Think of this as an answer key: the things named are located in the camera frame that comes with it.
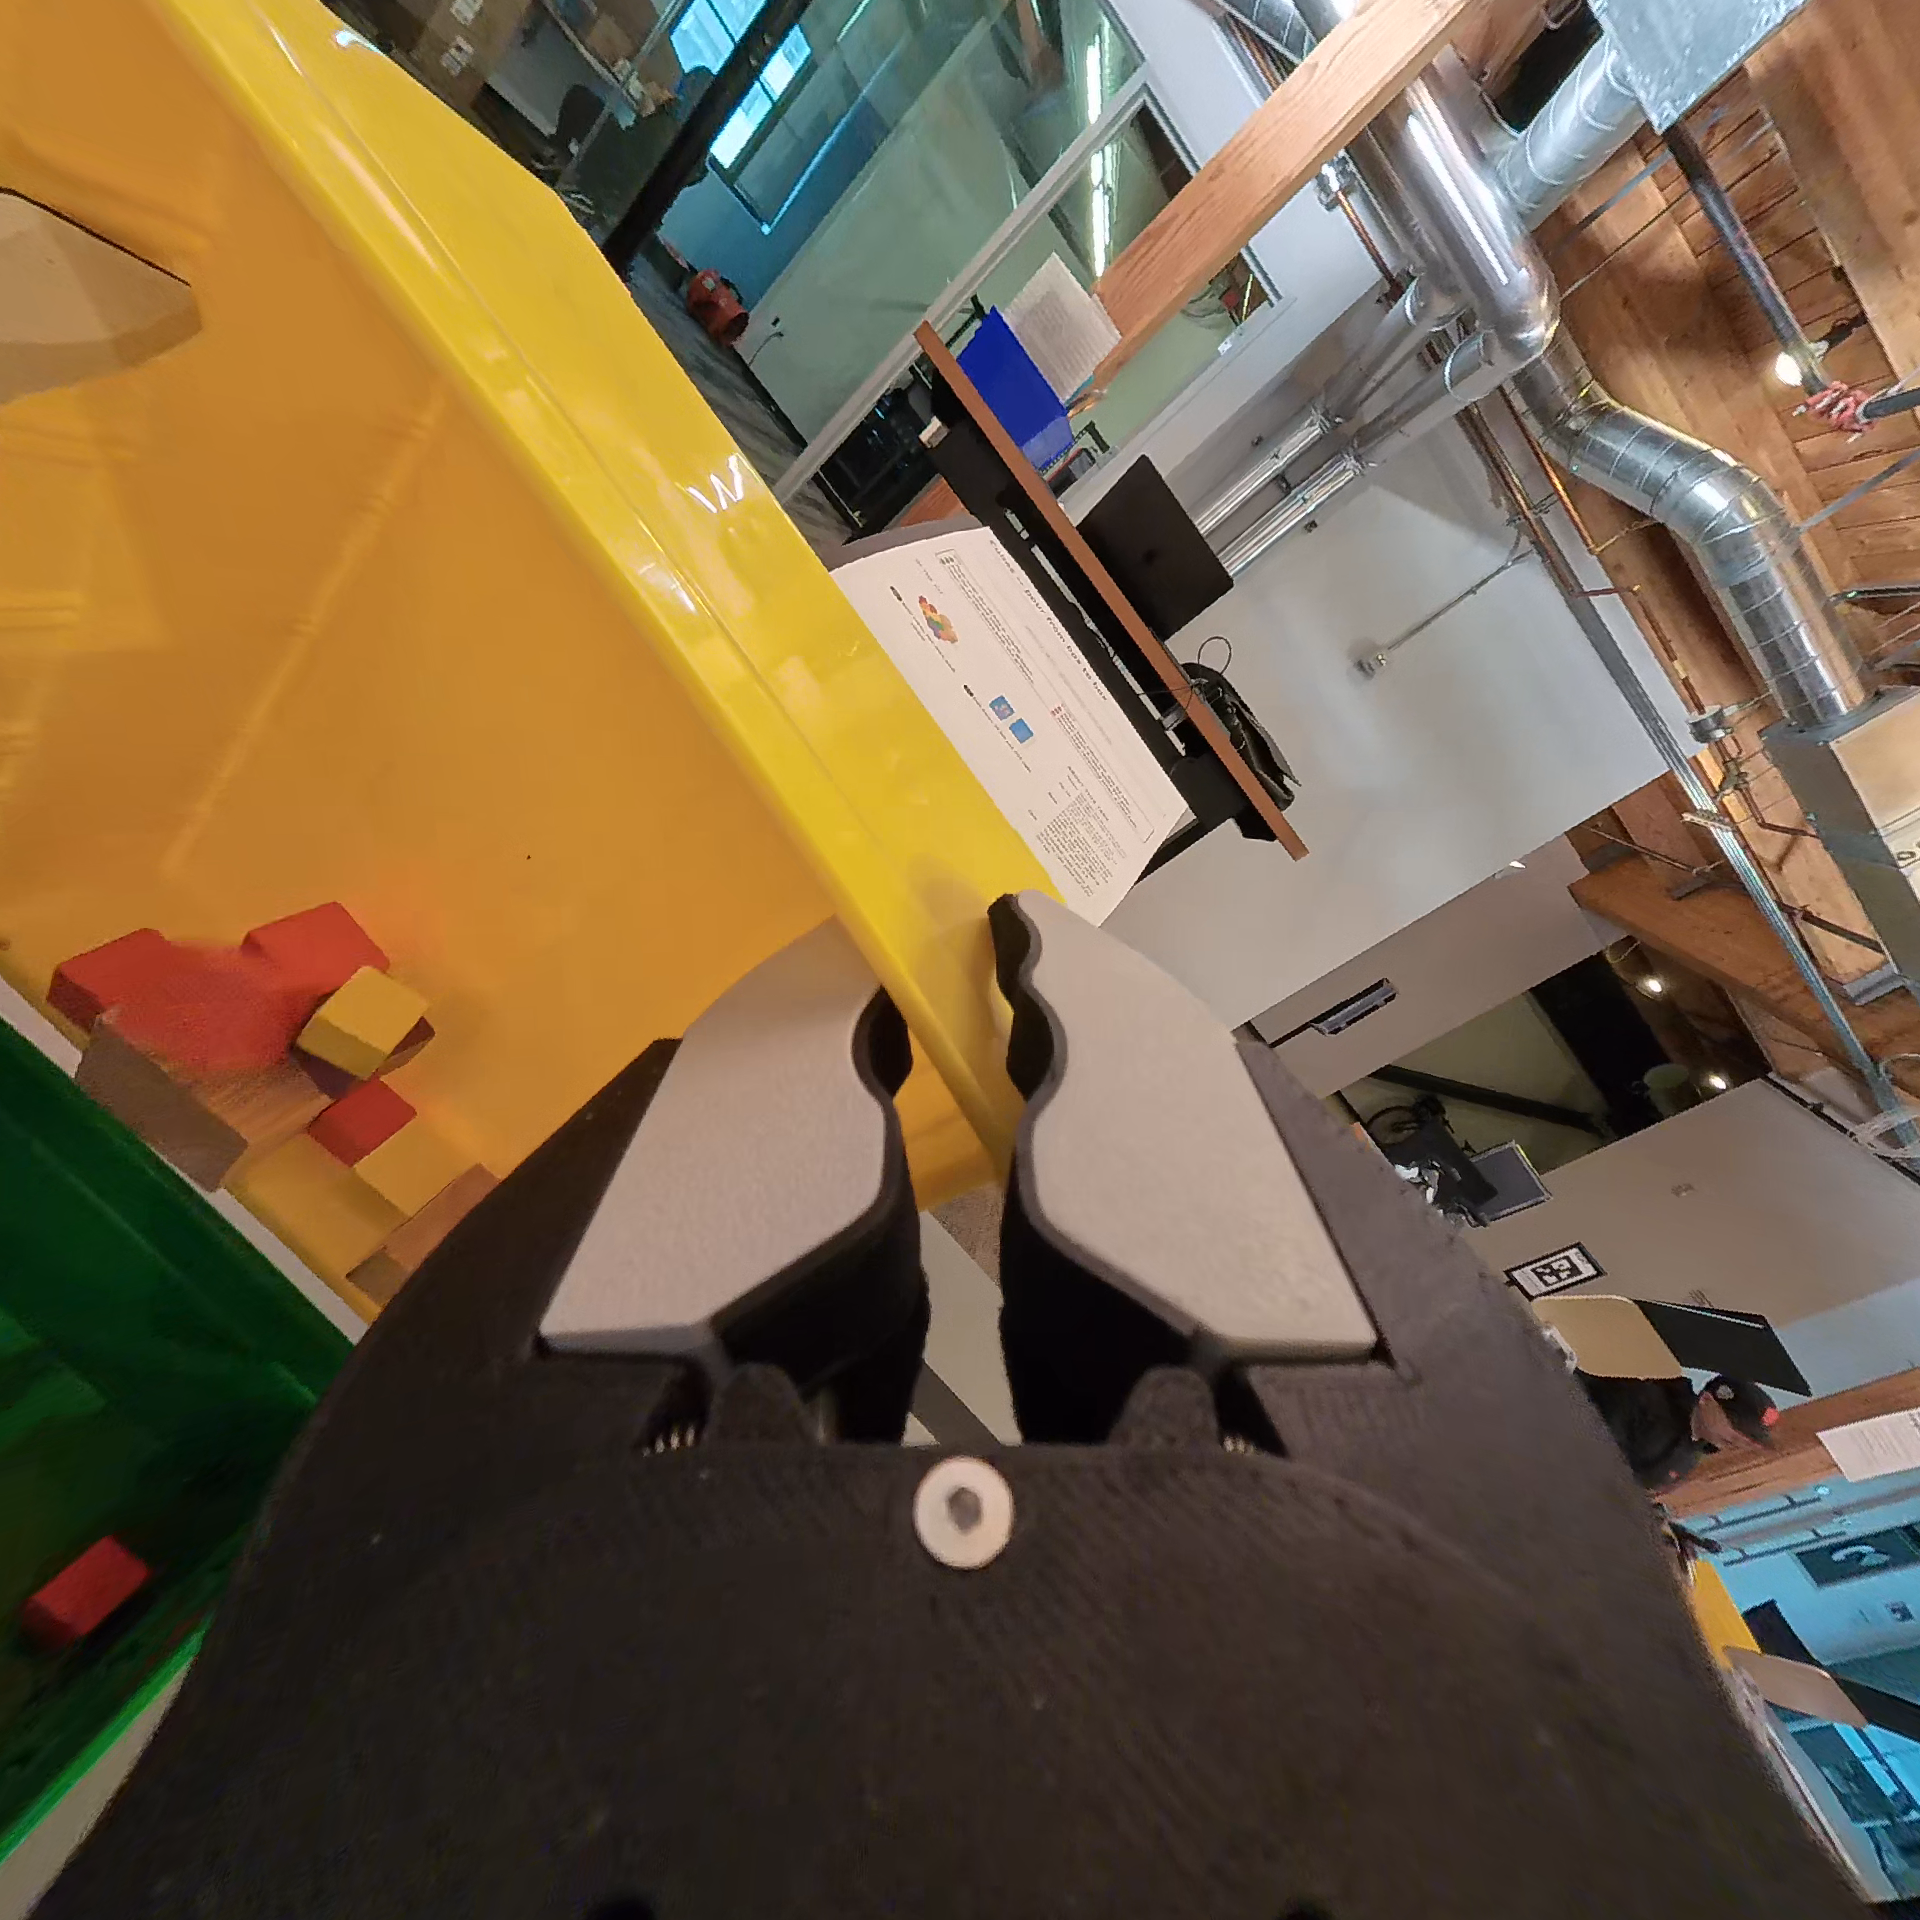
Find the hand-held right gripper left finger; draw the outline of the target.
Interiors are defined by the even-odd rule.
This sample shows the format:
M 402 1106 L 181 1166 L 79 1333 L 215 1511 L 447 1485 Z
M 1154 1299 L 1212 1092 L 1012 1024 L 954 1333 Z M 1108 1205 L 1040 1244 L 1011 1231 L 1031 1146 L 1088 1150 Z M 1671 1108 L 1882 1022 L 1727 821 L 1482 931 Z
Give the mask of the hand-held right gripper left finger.
M 778 1370 L 829 1438 L 897 1445 L 928 1282 L 897 1092 L 899 1008 L 837 918 L 672 1050 L 539 1323 L 568 1357 Z

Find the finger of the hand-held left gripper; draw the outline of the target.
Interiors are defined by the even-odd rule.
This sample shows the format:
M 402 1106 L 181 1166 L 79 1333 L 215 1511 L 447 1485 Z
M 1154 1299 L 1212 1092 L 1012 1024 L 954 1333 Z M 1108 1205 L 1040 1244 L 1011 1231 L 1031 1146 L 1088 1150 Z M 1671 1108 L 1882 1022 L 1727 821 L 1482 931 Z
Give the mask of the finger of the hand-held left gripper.
M 2 403 L 117 376 L 199 332 L 202 307 L 183 278 L 2 195 Z

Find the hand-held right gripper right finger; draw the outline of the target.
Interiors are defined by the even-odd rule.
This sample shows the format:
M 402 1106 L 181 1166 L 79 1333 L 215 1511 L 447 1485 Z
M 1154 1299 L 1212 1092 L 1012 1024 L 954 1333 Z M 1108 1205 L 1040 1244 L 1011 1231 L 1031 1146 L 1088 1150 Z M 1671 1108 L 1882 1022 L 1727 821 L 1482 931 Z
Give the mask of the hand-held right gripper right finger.
M 989 909 L 1021 1098 L 1000 1342 L 1029 1445 L 1105 1442 L 1159 1370 L 1213 1412 L 1252 1373 L 1364 1364 L 1380 1331 L 1234 1032 L 1068 906 Z

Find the yellow plastic box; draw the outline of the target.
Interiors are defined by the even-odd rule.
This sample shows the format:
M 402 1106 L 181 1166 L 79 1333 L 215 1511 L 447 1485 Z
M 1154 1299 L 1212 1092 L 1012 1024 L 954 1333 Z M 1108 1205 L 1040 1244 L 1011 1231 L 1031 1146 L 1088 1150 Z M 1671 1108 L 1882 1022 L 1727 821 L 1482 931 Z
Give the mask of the yellow plastic box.
M 4 941 L 345 906 L 498 1179 L 837 916 L 924 1205 L 1037 860 L 561 199 L 323 5 L 4 5 L 4 187 L 199 330 L 4 406 Z

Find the pile of wooden cubes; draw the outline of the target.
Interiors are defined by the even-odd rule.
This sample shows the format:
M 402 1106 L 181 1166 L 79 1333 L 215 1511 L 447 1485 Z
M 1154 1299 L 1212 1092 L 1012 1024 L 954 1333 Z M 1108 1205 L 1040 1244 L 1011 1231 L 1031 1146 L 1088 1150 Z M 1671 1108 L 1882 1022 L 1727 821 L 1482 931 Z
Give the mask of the pile of wooden cubes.
M 203 1194 L 233 1194 L 365 1319 L 492 1196 L 420 1106 L 437 1020 L 341 901 L 235 943 L 132 927 L 56 965 L 81 1091 Z

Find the green plastic box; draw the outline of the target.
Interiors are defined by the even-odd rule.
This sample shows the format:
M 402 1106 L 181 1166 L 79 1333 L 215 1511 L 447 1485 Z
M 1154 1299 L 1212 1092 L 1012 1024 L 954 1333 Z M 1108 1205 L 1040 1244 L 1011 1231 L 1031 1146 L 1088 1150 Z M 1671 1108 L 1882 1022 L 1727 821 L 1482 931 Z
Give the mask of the green plastic box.
M 2 1043 L 2 1820 L 12 1853 L 199 1650 L 347 1336 L 12 1026 Z M 114 1535 L 153 1567 L 103 1631 L 16 1619 Z

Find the single small red cube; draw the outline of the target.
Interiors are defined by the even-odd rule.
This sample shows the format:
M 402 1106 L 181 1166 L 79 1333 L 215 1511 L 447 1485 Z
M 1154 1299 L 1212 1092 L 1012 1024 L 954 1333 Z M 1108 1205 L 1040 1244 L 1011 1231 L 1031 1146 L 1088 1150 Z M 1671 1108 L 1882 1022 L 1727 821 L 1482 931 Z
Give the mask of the single small red cube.
M 23 1599 L 19 1637 L 36 1652 L 66 1652 L 103 1631 L 152 1584 L 152 1563 L 103 1535 Z

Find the tilted beige and black board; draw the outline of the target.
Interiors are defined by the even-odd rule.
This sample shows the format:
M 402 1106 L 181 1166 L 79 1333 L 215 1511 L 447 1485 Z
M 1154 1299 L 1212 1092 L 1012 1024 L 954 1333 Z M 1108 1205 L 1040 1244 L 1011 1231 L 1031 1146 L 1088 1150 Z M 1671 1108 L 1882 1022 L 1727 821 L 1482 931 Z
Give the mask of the tilted beige and black board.
M 1753 1311 L 1602 1294 L 1552 1294 L 1529 1308 L 1570 1347 L 1576 1366 L 1589 1375 L 1707 1373 L 1801 1398 L 1812 1395 L 1776 1328 Z

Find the printed instruction sheet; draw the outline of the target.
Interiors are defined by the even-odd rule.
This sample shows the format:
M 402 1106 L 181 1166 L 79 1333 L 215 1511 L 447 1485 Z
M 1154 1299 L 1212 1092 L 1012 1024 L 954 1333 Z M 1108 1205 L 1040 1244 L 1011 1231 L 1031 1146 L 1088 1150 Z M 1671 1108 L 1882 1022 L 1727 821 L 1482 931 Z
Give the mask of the printed instruction sheet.
M 1105 923 L 1188 806 L 1020 562 L 959 519 L 828 568 L 1053 890 Z

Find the black laptop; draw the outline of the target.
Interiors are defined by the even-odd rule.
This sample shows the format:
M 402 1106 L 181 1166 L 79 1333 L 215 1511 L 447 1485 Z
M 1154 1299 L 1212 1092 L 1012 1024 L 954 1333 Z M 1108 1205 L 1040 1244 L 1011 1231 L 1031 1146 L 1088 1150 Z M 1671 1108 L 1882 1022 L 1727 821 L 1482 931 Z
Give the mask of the black laptop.
M 1161 642 L 1233 592 L 1220 555 L 1145 455 L 1112 482 L 1077 531 Z

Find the blue plastic bin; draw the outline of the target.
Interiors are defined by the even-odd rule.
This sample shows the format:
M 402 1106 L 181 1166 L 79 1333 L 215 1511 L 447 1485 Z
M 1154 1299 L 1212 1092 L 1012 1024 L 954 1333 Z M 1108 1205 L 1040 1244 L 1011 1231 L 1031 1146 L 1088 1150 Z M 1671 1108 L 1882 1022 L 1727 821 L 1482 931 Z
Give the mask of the blue plastic bin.
M 997 307 L 973 325 L 956 354 L 995 420 L 1040 472 L 1073 456 L 1073 420 L 1065 399 L 1021 347 Z

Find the wooden desk with black frame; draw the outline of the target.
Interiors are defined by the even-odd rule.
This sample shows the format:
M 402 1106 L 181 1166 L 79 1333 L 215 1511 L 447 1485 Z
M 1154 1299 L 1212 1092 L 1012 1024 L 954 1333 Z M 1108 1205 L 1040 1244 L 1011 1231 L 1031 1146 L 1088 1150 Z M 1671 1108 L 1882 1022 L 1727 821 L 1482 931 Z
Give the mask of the wooden desk with black frame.
M 1292 860 L 1306 860 L 1308 844 L 1258 768 L 1193 686 L 1186 666 L 1147 629 L 1114 574 L 1079 535 L 1040 471 L 997 420 L 969 373 L 959 365 L 941 332 L 927 319 L 914 332 L 914 344 L 928 364 L 933 419 L 941 427 L 941 437 L 928 446 L 938 472 L 1040 590 L 1073 645 L 1186 803 L 1188 824 L 1168 836 L 1147 860 L 1147 869 L 1170 863 L 1220 824 L 1234 824 L 1250 840 L 1267 840 Z

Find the silver air duct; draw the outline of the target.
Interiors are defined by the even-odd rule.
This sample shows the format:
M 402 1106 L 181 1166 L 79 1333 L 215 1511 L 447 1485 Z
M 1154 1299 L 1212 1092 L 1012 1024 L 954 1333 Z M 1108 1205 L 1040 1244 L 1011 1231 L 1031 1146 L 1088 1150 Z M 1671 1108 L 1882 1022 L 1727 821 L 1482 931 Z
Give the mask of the silver air duct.
M 1641 125 L 1644 104 L 1611 40 L 1599 40 L 1522 134 L 1487 151 L 1495 124 L 1473 77 L 1439 52 L 1378 116 L 1364 180 L 1413 220 L 1421 276 L 1380 333 L 1367 394 L 1464 304 L 1482 330 L 1447 350 L 1404 403 L 1363 427 L 1351 459 L 1383 463 L 1404 444 L 1514 386 L 1547 452 L 1576 477 L 1644 512 L 1687 548 L 1784 725 L 1835 736 L 1872 712 L 1876 690 L 1835 623 L 1786 504 L 1728 452 L 1620 404 L 1565 338 L 1559 295 L 1532 231 Z

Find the wooden support post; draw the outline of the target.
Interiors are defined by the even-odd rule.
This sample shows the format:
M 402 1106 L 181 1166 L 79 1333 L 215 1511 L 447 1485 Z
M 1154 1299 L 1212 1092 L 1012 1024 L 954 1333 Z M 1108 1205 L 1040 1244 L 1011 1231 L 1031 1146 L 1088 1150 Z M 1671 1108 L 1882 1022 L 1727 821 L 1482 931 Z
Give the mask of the wooden support post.
M 1372 3 L 1332 30 L 1164 205 L 1096 285 L 1125 365 L 1464 31 L 1484 3 Z

